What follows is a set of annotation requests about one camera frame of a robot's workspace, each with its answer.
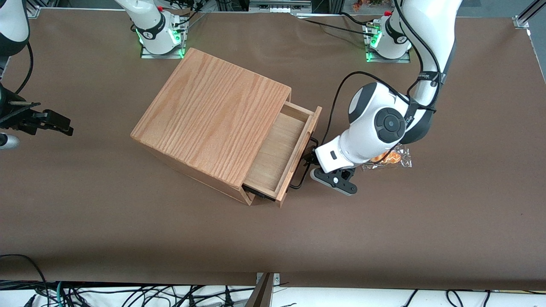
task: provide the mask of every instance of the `metal mounting plate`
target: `metal mounting plate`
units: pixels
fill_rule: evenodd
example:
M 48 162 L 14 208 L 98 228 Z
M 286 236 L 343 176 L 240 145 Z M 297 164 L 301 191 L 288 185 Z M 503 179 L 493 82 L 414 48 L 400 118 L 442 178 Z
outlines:
M 264 273 L 256 273 L 256 285 L 260 282 L 260 278 L 262 278 L 262 275 L 264 275 Z M 281 284 L 281 274 L 273 273 L 273 286 L 278 286 L 280 284 Z

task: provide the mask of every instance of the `wooden drawer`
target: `wooden drawer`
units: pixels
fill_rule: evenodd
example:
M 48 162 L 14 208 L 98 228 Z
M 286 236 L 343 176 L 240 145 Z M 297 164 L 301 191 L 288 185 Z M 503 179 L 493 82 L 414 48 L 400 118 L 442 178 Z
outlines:
M 242 203 L 284 201 L 315 112 L 289 86 L 190 48 L 131 133 L 168 166 Z
M 311 112 L 285 102 L 252 163 L 244 185 L 282 204 L 301 155 L 317 126 L 321 109 L 317 107 L 315 112 Z

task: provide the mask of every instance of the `table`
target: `table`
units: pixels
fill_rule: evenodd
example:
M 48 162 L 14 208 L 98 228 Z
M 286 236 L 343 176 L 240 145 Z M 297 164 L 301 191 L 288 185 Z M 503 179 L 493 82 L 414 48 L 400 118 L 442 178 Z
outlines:
M 457 53 L 431 131 L 410 146 L 413 168 L 359 170 L 353 197 L 307 178 L 282 209 L 230 200 L 130 139 L 178 61 L 139 59 L 129 26 L 108 10 L 31 20 L 34 73 L 21 95 L 71 118 L 74 136 L 18 133 L 21 146 L 0 153 L 2 253 L 31 256 L 49 280 L 251 285 L 275 271 L 293 286 L 546 285 L 546 86 L 510 19 L 457 19 Z M 190 29 L 188 46 L 289 85 L 294 103 L 327 114 L 354 70 L 401 90 L 417 76 L 415 55 L 366 63 L 360 41 L 288 14 L 218 13 Z M 18 86 L 27 66 L 19 53 L 3 84 Z M 370 81 L 346 82 L 329 138 Z M 0 278 L 38 277 L 21 262 Z

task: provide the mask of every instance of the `orange food item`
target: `orange food item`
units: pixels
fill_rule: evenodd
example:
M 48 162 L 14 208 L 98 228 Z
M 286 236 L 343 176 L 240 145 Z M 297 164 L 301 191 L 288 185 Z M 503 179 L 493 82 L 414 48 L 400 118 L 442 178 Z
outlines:
M 370 159 L 370 162 L 377 162 L 379 160 L 381 160 L 386 154 L 387 154 L 388 151 L 380 154 L 379 156 L 375 157 L 375 158 L 371 158 Z M 389 153 L 389 155 L 387 157 L 385 157 L 385 159 L 383 159 L 383 161 L 381 161 L 382 164 L 394 164 L 394 163 L 398 163 L 400 162 L 400 160 L 402 159 L 402 156 L 400 156 L 400 154 L 394 152 L 394 151 L 391 151 Z

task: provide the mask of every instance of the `open drawer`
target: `open drawer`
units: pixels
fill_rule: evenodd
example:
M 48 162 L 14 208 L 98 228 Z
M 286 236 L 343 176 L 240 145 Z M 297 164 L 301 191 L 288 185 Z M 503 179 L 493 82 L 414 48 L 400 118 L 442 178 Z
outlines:
M 282 205 L 321 109 L 285 102 L 243 184 Z

